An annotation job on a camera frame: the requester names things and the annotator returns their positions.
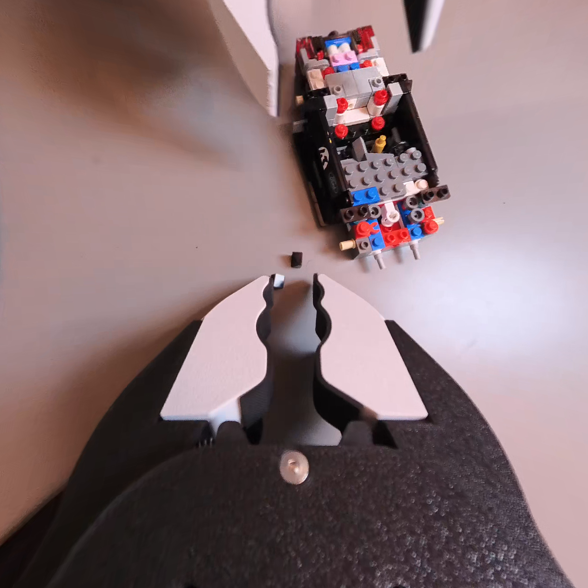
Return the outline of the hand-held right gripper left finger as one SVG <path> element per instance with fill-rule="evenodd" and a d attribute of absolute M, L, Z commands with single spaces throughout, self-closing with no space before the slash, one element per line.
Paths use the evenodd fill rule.
<path fill-rule="evenodd" d="M 273 282 L 261 276 L 214 306 L 161 408 L 164 420 L 200 420 L 214 434 L 223 422 L 249 428 L 268 410 L 270 373 L 266 339 Z"/>

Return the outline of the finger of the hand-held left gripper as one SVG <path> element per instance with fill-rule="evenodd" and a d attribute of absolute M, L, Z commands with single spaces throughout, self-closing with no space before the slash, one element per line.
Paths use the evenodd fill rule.
<path fill-rule="evenodd" d="M 403 4 L 411 50 L 423 52 L 435 37 L 445 1 L 403 1 Z"/>
<path fill-rule="evenodd" d="M 241 78 L 270 116 L 277 116 L 279 58 L 268 1 L 209 1 Z"/>

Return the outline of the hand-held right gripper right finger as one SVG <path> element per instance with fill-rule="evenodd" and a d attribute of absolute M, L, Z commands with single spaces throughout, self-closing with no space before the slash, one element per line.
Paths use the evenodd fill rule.
<path fill-rule="evenodd" d="M 394 445 L 385 422 L 428 411 L 384 317 L 324 274 L 313 278 L 316 333 L 313 402 L 342 433 L 341 445 Z"/>

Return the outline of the lego car model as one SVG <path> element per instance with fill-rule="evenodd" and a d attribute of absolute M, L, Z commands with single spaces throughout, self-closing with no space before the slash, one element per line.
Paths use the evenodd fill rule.
<path fill-rule="evenodd" d="M 371 26 L 296 41 L 293 142 L 321 226 L 344 225 L 342 251 L 374 258 L 419 244 L 450 198 L 407 74 L 391 74 Z"/>

